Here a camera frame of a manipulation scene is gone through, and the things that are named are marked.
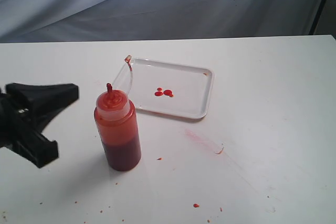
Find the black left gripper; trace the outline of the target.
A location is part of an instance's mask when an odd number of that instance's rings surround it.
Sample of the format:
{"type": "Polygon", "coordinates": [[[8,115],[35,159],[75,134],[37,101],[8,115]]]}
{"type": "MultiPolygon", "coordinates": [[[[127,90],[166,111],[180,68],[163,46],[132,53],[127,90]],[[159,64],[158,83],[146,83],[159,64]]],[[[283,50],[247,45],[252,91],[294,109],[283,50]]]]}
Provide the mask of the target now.
{"type": "Polygon", "coordinates": [[[10,83],[1,92],[1,147],[42,168],[59,157],[58,143],[43,135],[60,112],[79,99],[73,83],[33,86],[10,83]]]}

